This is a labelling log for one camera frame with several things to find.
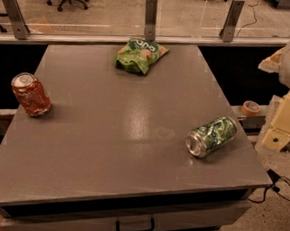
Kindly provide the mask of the green chip bag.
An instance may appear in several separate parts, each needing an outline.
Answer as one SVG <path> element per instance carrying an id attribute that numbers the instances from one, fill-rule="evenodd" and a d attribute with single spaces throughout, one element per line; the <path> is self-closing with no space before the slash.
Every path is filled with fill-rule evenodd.
<path id="1" fill-rule="evenodd" d="M 114 61 L 126 72 L 146 75 L 150 66 L 167 52 L 166 47 L 156 42 L 133 38 L 117 52 Z"/>

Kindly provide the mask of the metal rail bracket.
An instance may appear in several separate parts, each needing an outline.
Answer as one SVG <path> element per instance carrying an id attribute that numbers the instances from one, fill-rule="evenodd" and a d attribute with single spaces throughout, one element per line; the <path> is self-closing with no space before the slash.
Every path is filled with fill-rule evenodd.
<path id="1" fill-rule="evenodd" d="M 230 9 L 228 10 L 226 21 L 220 32 L 220 39 L 224 43 L 230 43 L 235 35 L 235 27 L 238 24 L 238 20 L 241 11 L 244 7 L 244 1 L 232 0 Z"/>
<path id="2" fill-rule="evenodd" d="M 14 36 L 20 40 L 26 40 L 29 36 L 29 29 L 22 16 L 17 0 L 2 0 L 7 16 L 12 25 Z"/>
<path id="3" fill-rule="evenodd" d="M 158 0 L 146 0 L 145 7 L 145 39 L 155 40 Z"/>

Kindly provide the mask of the green soda can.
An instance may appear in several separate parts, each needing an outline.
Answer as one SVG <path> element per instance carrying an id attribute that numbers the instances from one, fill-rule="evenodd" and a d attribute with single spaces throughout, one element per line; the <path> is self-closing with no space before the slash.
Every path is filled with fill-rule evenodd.
<path id="1" fill-rule="evenodd" d="M 237 124 L 229 116 L 219 116 L 212 122 L 192 129 L 186 137 L 188 151 L 197 158 L 225 146 L 237 135 Z"/>

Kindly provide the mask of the middle metal rail bracket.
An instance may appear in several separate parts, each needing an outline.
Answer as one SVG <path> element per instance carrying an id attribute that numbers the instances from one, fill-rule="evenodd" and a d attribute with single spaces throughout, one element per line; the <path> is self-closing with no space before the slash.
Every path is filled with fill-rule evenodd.
<path id="1" fill-rule="evenodd" d="M 158 0 L 146 0 L 145 7 L 145 39 L 155 40 Z"/>

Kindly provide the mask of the red coke can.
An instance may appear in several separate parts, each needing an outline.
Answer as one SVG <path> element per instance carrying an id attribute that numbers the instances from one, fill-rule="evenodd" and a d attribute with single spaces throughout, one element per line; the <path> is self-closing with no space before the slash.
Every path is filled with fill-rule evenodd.
<path id="1" fill-rule="evenodd" d="M 43 84 L 29 72 L 17 74 L 11 80 L 11 87 L 17 101 L 31 117 L 46 114 L 52 102 Z"/>

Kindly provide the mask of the right metal rail bracket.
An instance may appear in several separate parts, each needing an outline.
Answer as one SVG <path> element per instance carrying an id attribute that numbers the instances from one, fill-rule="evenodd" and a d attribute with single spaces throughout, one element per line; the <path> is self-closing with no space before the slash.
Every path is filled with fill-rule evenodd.
<path id="1" fill-rule="evenodd" d="M 244 1 L 232 0 L 230 9 L 228 10 L 226 21 L 220 32 L 220 39 L 224 43 L 230 43 L 235 35 L 235 27 L 238 24 L 238 20 L 241 11 L 244 7 Z"/>

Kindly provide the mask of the orange tape roll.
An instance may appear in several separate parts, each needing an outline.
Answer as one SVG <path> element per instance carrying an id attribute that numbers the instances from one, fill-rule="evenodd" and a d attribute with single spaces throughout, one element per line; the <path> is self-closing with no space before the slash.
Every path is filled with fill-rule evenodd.
<path id="1" fill-rule="evenodd" d="M 260 112 L 260 105 L 254 101 L 245 101 L 242 105 L 242 113 L 247 116 L 255 116 Z"/>

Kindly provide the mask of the left metal rail bracket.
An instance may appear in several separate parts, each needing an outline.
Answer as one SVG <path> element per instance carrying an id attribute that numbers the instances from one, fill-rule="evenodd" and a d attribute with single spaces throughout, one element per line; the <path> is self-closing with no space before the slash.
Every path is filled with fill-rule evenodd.
<path id="1" fill-rule="evenodd" d="M 14 36 L 20 40 L 26 40 L 29 36 L 29 29 L 22 16 L 17 0 L 2 0 L 7 16 L 12 25 Z"/>

